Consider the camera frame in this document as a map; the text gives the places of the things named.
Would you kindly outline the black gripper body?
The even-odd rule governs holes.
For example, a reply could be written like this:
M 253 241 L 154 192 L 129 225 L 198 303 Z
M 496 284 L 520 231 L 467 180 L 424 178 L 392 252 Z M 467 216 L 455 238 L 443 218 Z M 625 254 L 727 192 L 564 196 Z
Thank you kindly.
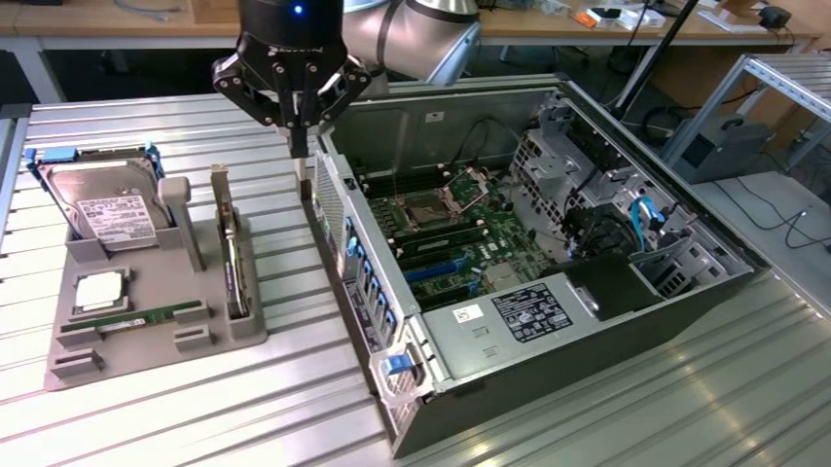
M 319 91 L 347 59 L 341 1 L 240 1 L 236 53 L 276 90 Z

